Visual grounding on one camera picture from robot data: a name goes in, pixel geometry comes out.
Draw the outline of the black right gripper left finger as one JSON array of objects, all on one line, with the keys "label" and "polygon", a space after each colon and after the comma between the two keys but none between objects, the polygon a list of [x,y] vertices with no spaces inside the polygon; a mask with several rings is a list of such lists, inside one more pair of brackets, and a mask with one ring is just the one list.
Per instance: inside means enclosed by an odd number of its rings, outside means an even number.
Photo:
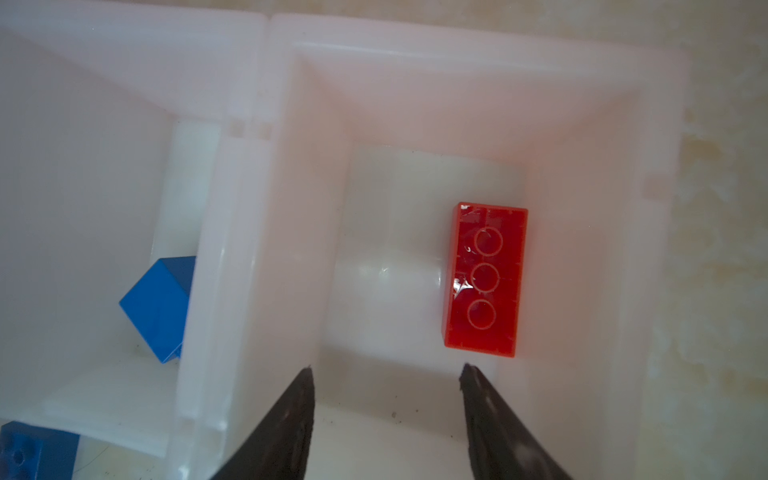
[{"label": "black right gripper left finger", "polygon": [[305,367],[213,477],[219,480],[303,480],[315,405],[313,372]]}]

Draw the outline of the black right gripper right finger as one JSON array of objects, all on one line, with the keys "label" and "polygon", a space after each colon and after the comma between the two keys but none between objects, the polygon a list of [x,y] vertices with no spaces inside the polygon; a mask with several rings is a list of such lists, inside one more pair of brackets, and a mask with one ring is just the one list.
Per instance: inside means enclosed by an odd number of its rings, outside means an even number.
[{"label": "black right gripper right finger", "polygon": [[459,383],[474,478],[571,480],[478,367],[465,364]]}]

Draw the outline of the red lego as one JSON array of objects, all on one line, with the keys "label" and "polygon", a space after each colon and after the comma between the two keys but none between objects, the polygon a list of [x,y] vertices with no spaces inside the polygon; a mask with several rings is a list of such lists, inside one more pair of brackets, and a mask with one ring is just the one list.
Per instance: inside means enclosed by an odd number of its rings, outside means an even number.
[{"label": "red lego", "polygon": [[524,208],[455,206],[442,320],[446,347],[515,356],[527,224]]}]

